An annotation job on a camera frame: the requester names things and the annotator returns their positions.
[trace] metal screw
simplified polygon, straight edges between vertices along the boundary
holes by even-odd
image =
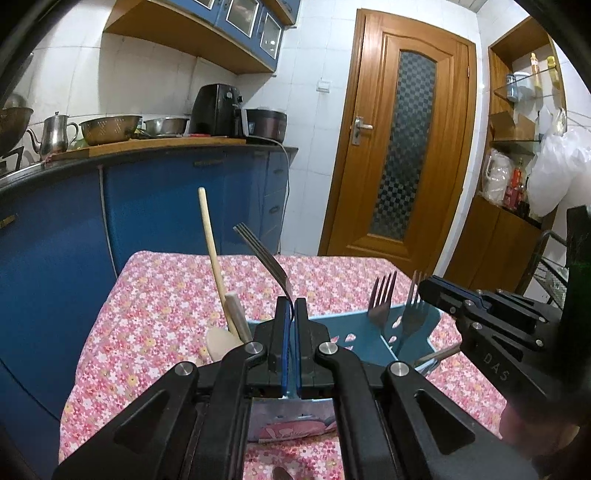
[[[408,375],[410,369],[408,365],[403,362],[394,362],[392,365],[390,365],[390,371],[392,372],[392,375],[396,375],[397,377],[404,377]]]
[[[321,343],[318,348],[325,355],[333,355],[339,349],[339,347],[336,345],[336,343],[332,343],[332,342]]]
[[[190,362],[180,362],[174,367],[174,373],[180,377],[186,377],[193,373],[193,364]]]
[[[256,355],[257,353],[262,352],[262,344],[259,342],[247,343],[244,350],[251,355]]]

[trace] metal teapot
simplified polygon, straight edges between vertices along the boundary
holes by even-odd
[[[43,135],[41,136],[41,142],[37,140],[35,132],[30,128],[27,129],[27,133],[31,137],[31,143],[33,144],[33,150],[35,153],[39,153],[41,161],[45,161],[47,157],[54,153],[62,153],[68,149],[70,143],[76,140],[78,137],[79,128],[74,122],[67,123],[68,116],[60,115],[60,112],[56,112],[54,116],[48,117],[43,122]],[[76,135],[72,138],[72,141],[68,142],[68,136],[66,129],[70,125],[76,128]]]

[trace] yellow bottle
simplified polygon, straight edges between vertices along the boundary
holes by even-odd
[[[531,53],[531,73],[534,79],[534,87],[537,90],[541,90],[542,83],[540,81],[540,62],[533,52]]]
[[[554,56],[550,56],[548,61],[548,73],[550,74],[550,81],[555,88],[560,88],[560,77],[558,76],[558,70],[556,69],[556,59]]]

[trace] door frame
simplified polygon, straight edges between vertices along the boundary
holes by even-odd
[[[355,35],[353,36],[353,49],[351,52],[351,62],[349,65],[349,79],[347,82],[347,91],[345,96],[345,107],[343,108],[343,117],[340,125],[339,143],[337,145],[335,167],[333,169],[332,182],[330,184],[329,201],[326,206],[322,237],[320,238],[320,246],[318,248],[319,255],[326,255],[328,252],[332,227],[335,222],[337,205],[339,203],[340,190],[343,182],[343,173],[345,172],[345,161],[347,159],[347,151],[350,144],[350,126],[353,124],[353,116],[355,114],[355,102],[359,84],[359,71],[361,69],[361,52],[363,48],[365,23],[368,15],[376,13],[382,15],[393,15],[400,18],[401,20],[409,20],[413,22],[419,21],[412,18],[401,17],[399,15],[375,10],[357,10],[357,17],[355,19]],[[459,37],[458,35],[455,35],[447,30],[444,31],[447,34],[452,35],[458,42],[463,43],[468,47],[468,65],[471,73],[468,81],[467,118],[462,140],[460,162],[457,169],[456,179],[454,181],[452,198],[450,199],[450,204],[445,215],[443,229],[441,230],[439,238],[437,239],[435,251],[429,260],[428,271],[433,271],[437,265],[437,262],[439,261],[439,257],[443,251],[443,246],[445,245],[447,236],[449,235],[450,228],[452,226],[453,218],[457,211],[460,196],[462,195],[464,178],[466,177],[468,160],[470,158],[470,151],[472,148],[472,137],[474,134],[474,123],[476,117],[476,45],[470,40]]]

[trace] pink tablecloth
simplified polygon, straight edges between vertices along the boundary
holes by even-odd
[[[386,260],[279,257],[294,294],[311,315],[367,308],[376,276],[394,270]],[[255,257],[220,257],[228,290],[237,291],[246,315],[270,319],[280,288]],[[402,303],[410,280],[400,272],[393,303]],[[224,326],[209,257],[139,252],[129,259],[86,341],[74,389],[61,417],[60,461],[74,452],[174,364],[210,362],[205,334]],[[443,318],[431,341],[436,349],[460,340]],[[476,420],[498,434],[505,401],[461,353],[445,360],[429,380]],[[297,480],[343,478],[339,439],[250,444],[244,478],[268,480],[282,465]]]

